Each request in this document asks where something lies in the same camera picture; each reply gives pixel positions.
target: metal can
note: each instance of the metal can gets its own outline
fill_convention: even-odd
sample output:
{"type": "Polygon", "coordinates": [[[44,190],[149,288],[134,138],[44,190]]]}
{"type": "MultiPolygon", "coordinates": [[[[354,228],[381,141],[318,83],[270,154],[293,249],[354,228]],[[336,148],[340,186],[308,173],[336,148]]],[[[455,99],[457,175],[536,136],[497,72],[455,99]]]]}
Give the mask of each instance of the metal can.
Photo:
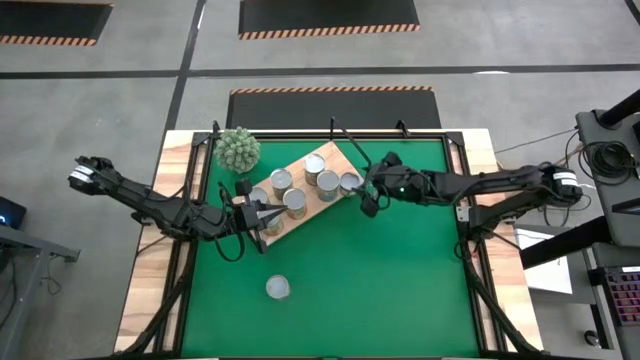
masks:
{"type": "Polygon", "coordinates": [[[267,280],[267,294],[276,299],[282,300],[291,294],[291,287],[286,277],[273,275],[267,280]]]}
{"type": "Polygon", "coordinates": [[[309,185],[318,185],[318,174],[324,171],[324,158],[318,154],[309,154],[304,159],[304,179],[309,185]]]}
{"type": "Polygon", "coordinates": [[[260,201],[263,204],[269,203],[269,194],[260,187],[254,187],[249,194],[249,200],[260,201]]]}
{"type": "Polygon", "coordinates": [[[276,196],[276,199],[282,201],[285,191],[292,187],[293,176],[287,169],[275,169],[271,173],[270,179],[273,195],[276,196]]]}
{"type": "Polygon", "coordinates": [[[360,176],[354,173],[344,173],[340,177],[340,193],[344,196],[353,196],[355,193],[353,189],[362,184],[360,176]]]}
{"type": "Polygon", "coordinates": [[[282,203],[289,208],[287,214],[290,218],[300,220],[307,213],[307,200],[304,191],[289,189],[284,193],[282,203]]]}
{"type": "Polygon", "coordinates": [[[318,174],[318,197],[325,202],[331,202],[338,196],[340,178],[331,170],[318,174]]]}
{"type": "Polygon", "coordinates": [[[269,223],[267,224],[267,228],[262,232],[264,232],[264,234],[267,236],[276,236],[280,234],[283,229],[284,224],[282,223],[280,215],[278,215],[275,218],[271,219],[271,221],[269,221],[269,223]]]}

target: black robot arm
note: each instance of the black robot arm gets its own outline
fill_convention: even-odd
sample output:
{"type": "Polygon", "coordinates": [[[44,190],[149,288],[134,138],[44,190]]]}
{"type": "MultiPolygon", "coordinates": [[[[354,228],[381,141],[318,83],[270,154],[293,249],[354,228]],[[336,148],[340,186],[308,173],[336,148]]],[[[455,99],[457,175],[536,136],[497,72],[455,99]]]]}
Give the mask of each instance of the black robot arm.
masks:
{"type": "Polygon", "coordinates": [[[494,229],[507,218],[518,218],[527,211],[543,206],[569,207],[582,197],[572,170],[543,163],[477,175],[458,175],[427,170],[414,170],[402,164],[395,153],[367,169],[365,181],[356,193],[362,197],[362,211],[370,217],[377,214],[382,198],[393,198],[418,205],[455,205],[461,199],[482,194],[519,191],[493,206],[462,209],[469,223],[468,231],[494,229]]]}
{"type": "Polygon", "coordinates": [[[68,177],[73,189],[87,195],[107,195],[132,208],[134,220],[142,223],[144,218],[153,219],[163,234],[176,240],[217,241],[229,235],[262,230],[286,210],[282,205],[250,201],[248,180],[236,183],[237,195],[245,197],[241,204],[233,204],[229,192],[219,184],[223,203],[219,209],[189,199],[188,187],[180,189],[183,197],[177,197],[180,191],[170,197],[161,195],[145,184],[122,176],[105,158],[81,156],[76,162],[78,166],[68,177]]]}

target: gray floor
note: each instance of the gray floor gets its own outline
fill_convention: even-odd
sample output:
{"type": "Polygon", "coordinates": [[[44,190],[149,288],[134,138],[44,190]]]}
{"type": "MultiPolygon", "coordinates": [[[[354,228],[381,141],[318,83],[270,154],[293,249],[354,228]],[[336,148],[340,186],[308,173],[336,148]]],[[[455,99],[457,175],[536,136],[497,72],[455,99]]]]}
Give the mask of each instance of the gray floor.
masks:
{"type": "MultiPolygon", "coordinates": [[[[177,70],[195,0],[116,0],[98,45],[1,45],[0,72],[177,70]]],[[[238,1],[209,0],[192,69],[289,67],[584,65],[640,63],[640,26],[623,0],[416,0],[416,33],[238,41],[238,1]]],[[[224,124],[229,91],[247,87],[430,85],[445,128],[489,128],[496,150],[570,129],[578,111],[607,108],[640,84],[640,72],[192,78],[176,127],[224,124]]],[[[40,291],[22,359],[107,355],[115,341],[140,232],[125,207],[68,188],[79,155],[111,158],[152,179],[175,79],[0,80],[0,195],[29,208],[24,229],[82,249],[54,262],[63,291],[40,291]]],[[[568,136],[501,153],[505,167],[557,160],[568,136]]],[[[579,174],[580,182],[591,184],[579,174]]],[[[601,213],[595,191],[577,225],[601,213]]],[[[552,212],[559,223],[562,213],[552,212]]],[[[542,224],[532,211],[522,220],[542,224]]],[[[617,359],[577,334],[588,308],[535,302],[547,350],[617,359]]]]}

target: green tabletop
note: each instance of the green tabletop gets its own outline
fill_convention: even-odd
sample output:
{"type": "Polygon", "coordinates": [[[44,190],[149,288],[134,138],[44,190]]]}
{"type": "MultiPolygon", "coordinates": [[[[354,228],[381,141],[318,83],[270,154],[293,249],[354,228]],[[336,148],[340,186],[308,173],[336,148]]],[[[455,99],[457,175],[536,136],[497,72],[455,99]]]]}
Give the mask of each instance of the green tabletop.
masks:
{"type": "MultiPolygon", "coordinates": [[[[264,141],[248,173],[254,184],[323,142],[264,141]]],[[[371,159],[397,152],[418,169],[447,170],[439,141],[361,143],[371,159]]],[[[338,146],[362,168],[347,142],[338,146]]],[[[208,202],[217,182],[239,177],[212,164],[208,202]]],[[[225,262],[213,244],[198,247],[183,341],[185,357],[224,356],[476,356],[462,263],[454,256],[451,207],[393,201],[367,218],[359,199],[326,209],[260,255],[247,239],[245,256],[225,262]],[[270,298],[266,281],[285,276],[291,295],[270,298]]],[[[221,240],[229,256],[237,240],[221,240]]]]}

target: succulent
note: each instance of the succulent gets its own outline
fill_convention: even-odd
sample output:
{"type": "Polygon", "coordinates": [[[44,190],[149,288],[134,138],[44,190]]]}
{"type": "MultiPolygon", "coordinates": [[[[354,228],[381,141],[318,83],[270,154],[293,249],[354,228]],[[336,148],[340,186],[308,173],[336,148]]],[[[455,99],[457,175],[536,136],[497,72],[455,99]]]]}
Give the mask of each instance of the succulent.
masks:
{"type": "Polygon", "coordinates": [[[222,168],[242,174],[258,163],[260,143],[247,129],[238,126],[222,133],[220,140],[216,141],[213,155],[222,168]]]}

